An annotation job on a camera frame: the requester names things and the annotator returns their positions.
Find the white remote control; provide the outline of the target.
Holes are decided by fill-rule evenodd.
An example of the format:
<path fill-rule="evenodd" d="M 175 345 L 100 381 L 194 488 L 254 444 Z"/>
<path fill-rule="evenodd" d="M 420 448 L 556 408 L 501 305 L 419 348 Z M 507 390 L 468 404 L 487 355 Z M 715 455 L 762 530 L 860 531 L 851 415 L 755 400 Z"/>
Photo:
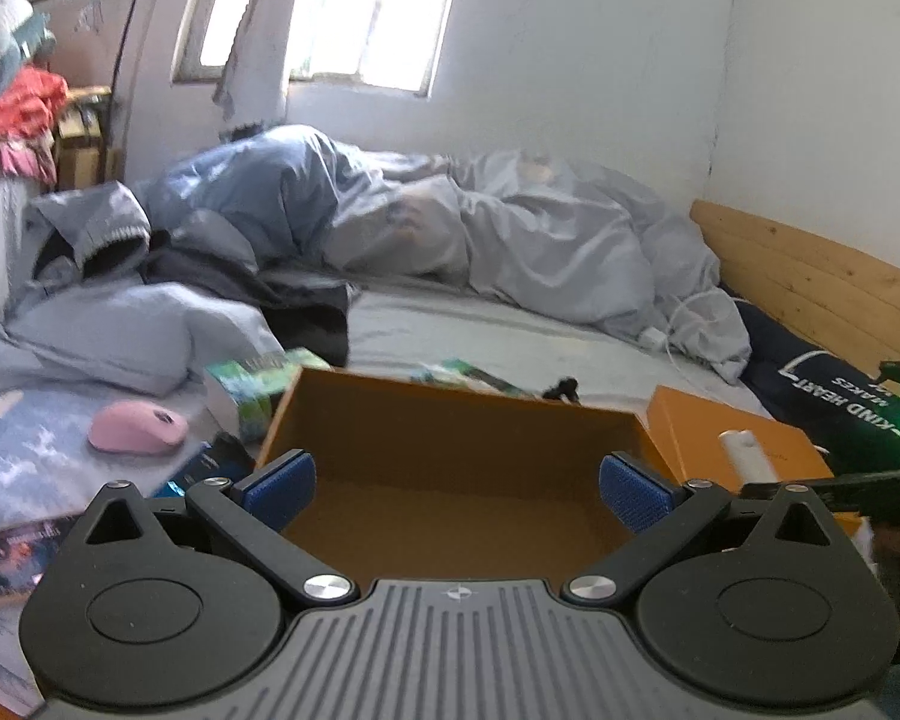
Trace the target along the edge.
<path fill-rule="evenodd" d="M 743 484 L 775 484 L 779 481 L 774 465 L 751 431 L 724 431 L 720 445 Z"/>

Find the orange box lid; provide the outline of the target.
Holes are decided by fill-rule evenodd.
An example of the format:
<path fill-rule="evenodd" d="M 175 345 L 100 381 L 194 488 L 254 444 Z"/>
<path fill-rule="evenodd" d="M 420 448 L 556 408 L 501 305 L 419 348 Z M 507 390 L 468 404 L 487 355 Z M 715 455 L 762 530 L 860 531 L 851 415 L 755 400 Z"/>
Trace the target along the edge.
<path fill-rule="evenodd" d="M 797 427 L 676 388 L 655 388 L 647 433 L 660 454 L 650 465 L 678 483 L 710 479 L 739 493 L 758 481 L 832 478 L 823 456 Z"/>

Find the green tissue pack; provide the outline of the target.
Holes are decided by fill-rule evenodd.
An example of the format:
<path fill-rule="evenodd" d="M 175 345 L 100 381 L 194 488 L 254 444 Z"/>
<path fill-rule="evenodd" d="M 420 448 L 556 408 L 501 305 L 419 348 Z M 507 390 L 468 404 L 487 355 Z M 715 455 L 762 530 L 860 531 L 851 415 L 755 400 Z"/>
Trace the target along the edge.
<path fill-rule="evenodd" d="M 208 366 L 206 408 L 224 433 L 244 444 L 260 442 L 302 369 L 328 371 L 329 364 L 310 349 L 294 348 Z"/>

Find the pink computer mouse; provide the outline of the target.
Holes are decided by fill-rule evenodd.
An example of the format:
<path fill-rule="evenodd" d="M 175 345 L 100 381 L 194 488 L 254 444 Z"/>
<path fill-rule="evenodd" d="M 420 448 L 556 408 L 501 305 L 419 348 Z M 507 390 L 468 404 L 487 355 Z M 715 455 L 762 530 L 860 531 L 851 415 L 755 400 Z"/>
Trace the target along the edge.
<path fill-rule="evenodd" d="M 165 455 L 178 449 L 188 421 L 152 401 L 119 400 L 95 413 L 89 444 L 105 454 Z"/>

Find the open orange cardboard box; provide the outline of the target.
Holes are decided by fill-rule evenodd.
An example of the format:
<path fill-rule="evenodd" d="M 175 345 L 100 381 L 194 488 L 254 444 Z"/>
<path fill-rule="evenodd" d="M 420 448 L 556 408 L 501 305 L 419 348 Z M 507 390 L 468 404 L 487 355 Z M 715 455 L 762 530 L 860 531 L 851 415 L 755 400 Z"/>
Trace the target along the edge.
<path fill-rule="evenodd" d="M 598 492 L 617 450 L 667 464 L 628 411 L 305 369 L 263 463 L 302 449 L 315 499 L 284 532 L 368 589 L 382 578 L 544 578 L 553 587 L 629 538 Z"/>

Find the navy printed pillow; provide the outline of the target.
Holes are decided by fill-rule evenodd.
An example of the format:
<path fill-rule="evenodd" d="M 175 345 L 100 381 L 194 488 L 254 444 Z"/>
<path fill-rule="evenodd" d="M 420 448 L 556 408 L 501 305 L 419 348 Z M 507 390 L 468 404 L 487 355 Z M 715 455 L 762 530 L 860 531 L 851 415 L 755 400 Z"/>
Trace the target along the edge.
<path fill-rule="evenodd" d="M 777 421 L 823 450 L 831 472 L 900 468 L 900 398 L 839 356 L 736 303 L 751 343 L 743 382 Z"/>

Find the black clothing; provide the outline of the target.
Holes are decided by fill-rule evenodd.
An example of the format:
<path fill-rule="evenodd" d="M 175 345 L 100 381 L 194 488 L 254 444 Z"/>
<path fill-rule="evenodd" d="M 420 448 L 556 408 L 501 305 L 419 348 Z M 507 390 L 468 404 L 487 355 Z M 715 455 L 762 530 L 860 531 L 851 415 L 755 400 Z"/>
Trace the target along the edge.
<path fill-rule="evenodd" d="M 248 265 L 164 244 L 141 265 L 146 283 L 180 283 L 260 310 L 284 349 L 307 348 L 334 367 L 349 361 L 349 284 L 313 273 L 274 278 Z"/>

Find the green white tissue packet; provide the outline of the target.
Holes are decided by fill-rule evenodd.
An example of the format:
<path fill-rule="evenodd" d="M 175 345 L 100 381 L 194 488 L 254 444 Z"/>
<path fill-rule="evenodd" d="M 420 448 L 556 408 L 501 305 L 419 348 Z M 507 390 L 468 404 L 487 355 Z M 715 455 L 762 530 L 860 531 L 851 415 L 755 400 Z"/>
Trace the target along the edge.
<path fill-rule="evenodd" d="M 437 387 L 459 388 L 483 394 L 507 395 L 507 397 L 533 398 L 535 394 L 499 379 L 487 371 L 461 359 L 449 359 L 437 364 L 421 364 L 409 378 L 411 382 L 430 383 Z"/>

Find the wooden headboard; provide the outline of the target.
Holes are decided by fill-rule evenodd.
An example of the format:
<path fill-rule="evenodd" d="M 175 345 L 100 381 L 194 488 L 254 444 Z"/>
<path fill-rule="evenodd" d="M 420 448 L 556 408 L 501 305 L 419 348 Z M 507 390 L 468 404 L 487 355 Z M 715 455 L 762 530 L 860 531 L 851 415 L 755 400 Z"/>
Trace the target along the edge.
<path fill-rule="evenodd" d="M 900 359 L 900 268 L 763 216 L 697 200 L 722 280 L 798 337 L 874 376 Z"/>

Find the dark book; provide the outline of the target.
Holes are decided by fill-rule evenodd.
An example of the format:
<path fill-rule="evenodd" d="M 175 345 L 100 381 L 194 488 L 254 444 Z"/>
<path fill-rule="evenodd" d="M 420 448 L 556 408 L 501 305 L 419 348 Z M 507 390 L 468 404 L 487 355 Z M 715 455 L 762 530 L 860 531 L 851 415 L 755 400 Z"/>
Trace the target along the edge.
<path fill-rule="evenodd" d="M 69 514 L 0 528 L 0 606 L 34 591 L 78 518 Z"/>

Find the grey hooded jacket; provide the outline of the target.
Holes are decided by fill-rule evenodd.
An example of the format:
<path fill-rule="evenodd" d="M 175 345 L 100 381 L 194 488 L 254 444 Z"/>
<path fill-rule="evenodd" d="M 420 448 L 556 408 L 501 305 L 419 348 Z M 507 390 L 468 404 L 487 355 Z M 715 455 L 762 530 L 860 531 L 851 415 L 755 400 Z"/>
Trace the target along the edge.
<path fill-rule="evenodd" d="M 255 307 L 142 279 L 151 223 L 123 184 L 41 195 L 22 221 L 0 392 L 87 380 L 162 398 L 210 364 L 278 351 Z"/>

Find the white hanging curtain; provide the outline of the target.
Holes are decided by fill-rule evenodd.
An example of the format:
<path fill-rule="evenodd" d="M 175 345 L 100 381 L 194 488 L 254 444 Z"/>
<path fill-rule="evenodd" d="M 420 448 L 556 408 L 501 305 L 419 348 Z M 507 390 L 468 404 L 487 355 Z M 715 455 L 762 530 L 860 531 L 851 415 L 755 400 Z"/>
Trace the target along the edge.
<path fill-rule="evenodd" d="M 276 121 L 284 112 L 295 0 L 248 0 L 212 100 L 226 130 Z"/>

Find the red clothes pile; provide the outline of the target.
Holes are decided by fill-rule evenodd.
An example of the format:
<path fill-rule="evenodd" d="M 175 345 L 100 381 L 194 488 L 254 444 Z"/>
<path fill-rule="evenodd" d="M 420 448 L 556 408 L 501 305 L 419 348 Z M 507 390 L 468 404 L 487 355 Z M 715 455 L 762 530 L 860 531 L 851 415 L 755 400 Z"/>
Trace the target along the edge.
<path fill-rule="evenodd" d="M 25 67 L 0 96 L 0 174 L 56 184 L 53 130 L 68 104 L 68 82 L 41 68 Z"/>

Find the window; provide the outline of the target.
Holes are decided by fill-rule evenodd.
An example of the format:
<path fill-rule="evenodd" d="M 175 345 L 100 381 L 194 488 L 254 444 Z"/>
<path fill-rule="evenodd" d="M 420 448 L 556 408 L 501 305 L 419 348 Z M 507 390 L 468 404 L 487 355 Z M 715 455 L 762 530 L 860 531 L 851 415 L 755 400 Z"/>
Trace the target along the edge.
<path fill-rule="evenodd" d="M 217 82 L 251 0 L 188 0 L 173 79 Z M 289 5 L 289 78 L 425 98 L 453 0 L 278 0 Z"/>

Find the black clothes rack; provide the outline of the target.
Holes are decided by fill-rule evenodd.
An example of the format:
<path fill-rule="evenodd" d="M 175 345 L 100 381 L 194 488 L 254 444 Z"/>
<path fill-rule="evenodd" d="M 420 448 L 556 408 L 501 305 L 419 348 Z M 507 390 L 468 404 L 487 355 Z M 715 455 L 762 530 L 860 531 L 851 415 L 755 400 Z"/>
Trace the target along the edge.
<path fill-rule="evenodd" d="M 48 4 L 53 0 L 32 0 L 34 7 Z M 109 171 L 110 153 L 113 146 L 113 124 L 115 123 L 116 110 L 116 88 L 118 88 L 119 77 L 121 76 L 121 67 L 125 60 L 126 46 L 130 39 L 131 26 L 133 26 L 134 17 L 136 16 L 137 4 L 139 0 L 130 0 L 128 11 L 126 11 L 125 21 L 119 33 L 118 47 L 116 48 L 115 58 L 112 64 L 112 73 L 110 73 L 110 93 L 107 96 L 107 102 L 103 108 L 103 114 L 98 117 L 100 124 L 100 140 L 98 140 L 97 150 L 97 174 L 95 180 L 102 184 L 107 180 L 107 171 Z"/>

